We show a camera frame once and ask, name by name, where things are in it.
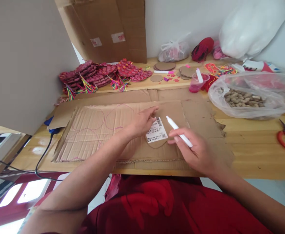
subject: pink plastic cup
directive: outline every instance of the pink plastic cup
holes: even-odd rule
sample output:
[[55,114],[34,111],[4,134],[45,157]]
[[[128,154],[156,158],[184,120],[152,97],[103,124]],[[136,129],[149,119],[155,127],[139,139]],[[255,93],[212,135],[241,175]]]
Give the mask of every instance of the pink plastic cup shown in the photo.
[[203,78],[203,83],[199,83],[199,80],[197,78],[197,74],[196,73],[194,73],[192,75],[192,79],[191,79],[190,87],[189,87],[189,91],[190,92],[192,92],[192,93],[199,92],[199,90],[206,83],[206,81],[208,81],[210,79],[210,76],[208,74],[201,73],[201,75],[202,75],[202,78]]

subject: corrugated cardboard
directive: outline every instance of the corrugated cardboard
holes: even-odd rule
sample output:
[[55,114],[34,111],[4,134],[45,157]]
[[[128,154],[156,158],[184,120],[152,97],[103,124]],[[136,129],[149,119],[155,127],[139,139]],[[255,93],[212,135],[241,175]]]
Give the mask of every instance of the corrugated cardboard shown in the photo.
[[[54,161],[83,161],[104,144],[116,132],[130,123],[135,114],[152,106],[159,106],[156,117],[160,117],[166,134],[172,129],[166,120],[169,115],[181,127],[187,127],[180,101],[144,102],[119,105],[85,106],[78,108],[63,135],[62,147],[55,151]],[[120,156],[119,162],[174,161],[182,159],[176,145],[167,144],[163,139],[148,143],[145,136],[132,140]]]
[[47,129],[55,129],[67,126],[76,107],[148,101],[151,101],[151,99],[146,89],[123,93],[112,93],[107,95],[101,95],[101,93],[78,94],[74,101],[64,102],[58,106],[55,115]]
[[[182,89],[171,89],[171,90],[148,90],[146,95],[146,90],[144,90],[144,95],[137,95],[137,91],[129,91],[123,94],[127,94],[126,99],[118,99],[119,103],[125,103],[130,100],[135,102],[139,96],[144,98],[144,102],[148,101],[169,101],[169,100],[181,100],[182,106],[184,108],[184,113],[190,127],[205,136],[210,147],[213,151],[217,153],[220,157],[223,157],[228,165],[231,165],[234,160],[234,155],[228,148],[225,140],[225,135],[220,128],[219,124],[213,118],[213,112],[210,107],[210,103],[204,100],[200,93],[193,94],[188,91],[187,88]],[[113,98],[105,99],[105,104],[115,103]],[[66,136],[69,127],[67,127],[63,133]],[[63,142],[61,140],[58,142],[57,149],[61,147]],[[187,176],[202,176],[200,173],[193,171],[184,160],[176,161],[165,161],[165,162],[135,162],[135,163],[117,163],[113,173],[127,173],[127,174],[150,174],[150,175],[180,175],[177,173],[180,170],[184,170],[183,175]]]
[[147,62],[144,0],[56,0],[56,4],[84,59]]

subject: plastic bag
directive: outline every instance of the plastic bag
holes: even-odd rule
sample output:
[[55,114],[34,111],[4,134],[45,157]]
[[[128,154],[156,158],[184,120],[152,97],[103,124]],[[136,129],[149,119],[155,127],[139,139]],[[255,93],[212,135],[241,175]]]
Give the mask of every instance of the plastic bag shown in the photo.
[[219,33],[225,55],[246,61],[258,55],[285,20],[285,1],[249,0],[224,21]]
[[189,57],[190,47],[186,41],[187,35],[179,38],[177,41],[170,41],[169,43],[161,45],[161,51],[158,55],[160,62],[177,62]]
[[[261,96],[265,107],[230,107],[225,101],[225,94],[230,89]],[[256,120],[274,119],[285,113],[285,74],[251,71],[223,75],[211,85],[208,96],[228,116]]]

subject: white marker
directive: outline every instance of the white marker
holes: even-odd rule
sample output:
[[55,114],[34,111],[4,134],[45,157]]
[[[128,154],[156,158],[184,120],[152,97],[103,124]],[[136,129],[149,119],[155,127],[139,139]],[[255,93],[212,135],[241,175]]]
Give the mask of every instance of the white marker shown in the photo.
[[[177,126],[177,124],[175,124],[175,122],[168,116],[166,116],[168,123],[172,126],[173,129],[179,129],[179,127]],[[189,148],[191,148],[193,145],[192,143],[189,141],[189,139],[184,135],[179,135],[181,137],[181,139],[184,140],[184,142],[189,146]]]
[[203,78],[199,68],[197,68],[197,78],[199,80],[199,83],[203,83]]
[[174,74],[174,71],[154,71],[154,73],[161,73],[161,74]]

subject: red shirt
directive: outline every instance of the red shirt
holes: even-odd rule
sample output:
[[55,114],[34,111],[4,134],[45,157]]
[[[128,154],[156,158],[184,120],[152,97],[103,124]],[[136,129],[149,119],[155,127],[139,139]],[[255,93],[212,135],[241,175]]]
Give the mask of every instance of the red shirt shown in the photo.
[[80,233],[271,233],[233,197],[199,178],[120,176]]

